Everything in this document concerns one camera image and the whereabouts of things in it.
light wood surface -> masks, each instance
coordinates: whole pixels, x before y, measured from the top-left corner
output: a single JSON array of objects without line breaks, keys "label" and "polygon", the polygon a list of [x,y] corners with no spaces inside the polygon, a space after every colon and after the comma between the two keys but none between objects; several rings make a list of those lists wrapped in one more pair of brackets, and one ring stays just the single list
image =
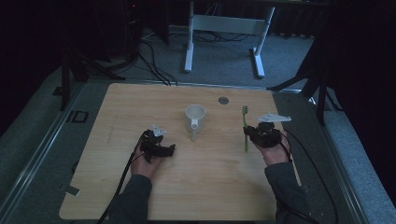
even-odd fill
[{"label": "light wood surface", "polygon": [[[229,103],[219,103],[227,97]],[[185,128],[185,108],[202,105],[205,127],[195,142]],[[93,125],[60,210],[64,219],[98,219],[111,201],[140,134],[152,124],[167,131],[162,145],[176,144],[153,180],[152,220],[273,220],[276,200],[262,155],[249,141],[244,151],[242,106],[247,124],[277,113],[271,92],[232,88],[112,84]]]}]

toothbrush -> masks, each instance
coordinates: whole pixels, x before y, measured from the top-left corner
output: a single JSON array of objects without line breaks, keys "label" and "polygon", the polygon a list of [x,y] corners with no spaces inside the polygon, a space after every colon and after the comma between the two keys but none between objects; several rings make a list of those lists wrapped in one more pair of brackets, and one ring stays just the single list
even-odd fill
[{"label": "toothbrush", "polygon": [[[245,115],[248,113],[248,106],[244,105],[242,106],[242,115],[244,116],[244,127],[247,128],[247,121],[245,119]],[[245,152],[248,152],[248,136],[245,135]]]}]

forearm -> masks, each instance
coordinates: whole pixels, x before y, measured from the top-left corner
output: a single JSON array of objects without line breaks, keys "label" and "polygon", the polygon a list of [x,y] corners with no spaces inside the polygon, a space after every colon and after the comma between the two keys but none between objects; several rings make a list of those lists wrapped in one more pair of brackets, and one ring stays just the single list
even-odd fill
[{"label": "forearm", "polygon": [[309,215],[310,209],[306,200],[305,192],[298,185],[294,168],[291,162],[281,162],[265,168],[268,182],[278,200],[276,210],[277,223],[311,223],[295,215],[287,208],[291,207]]},{"label": "forearm", "polygon": [[146,223],[151,181],[143,175],[133,175],[122,194],[108,208],[113,223]]}]

white metal table leg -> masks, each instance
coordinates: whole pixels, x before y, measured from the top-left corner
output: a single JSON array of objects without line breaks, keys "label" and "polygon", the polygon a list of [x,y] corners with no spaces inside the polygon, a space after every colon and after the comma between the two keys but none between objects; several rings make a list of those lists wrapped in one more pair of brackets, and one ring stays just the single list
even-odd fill
[{"label": "white metal table leg", "polygon": [[192,42],[194,18],[194,1],[190,1],[190,19],[189,19],[189,44],[187,46],[186,61],[184,62],[184,71],[189,73],[192,68],[192,54],[194,52],[194,43]]},{"label": "white metal table leg", "polygon": [[268,28],[270,27],[271,19],[274,14],[274,10],[275,10],[274,7],[269,8],[268,13],[267,13],[267,18],[265,18],[265,25],[262,29],[262,34],[260,36],[259,45],[257,46],[257,48],[253,48],[254,63],[256,64],[257,75],[259,77],[265,77],[264,68],[262,65],[262,57],[261,57],[260,53],[262,52],[262,46],[264,45],[264,40],[265,40],[265,37],[267,36]]}]

white mug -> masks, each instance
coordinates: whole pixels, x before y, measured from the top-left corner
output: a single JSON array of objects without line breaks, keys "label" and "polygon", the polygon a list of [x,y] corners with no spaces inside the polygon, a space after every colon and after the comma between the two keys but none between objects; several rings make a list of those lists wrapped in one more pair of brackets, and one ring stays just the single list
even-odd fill
[{"label": "white mug", "polygon": [[186,108],[186,129],[191,133],[192,142],[195,141],[197,133],[204,127],[206,111],[201,105],[189,105]]}]

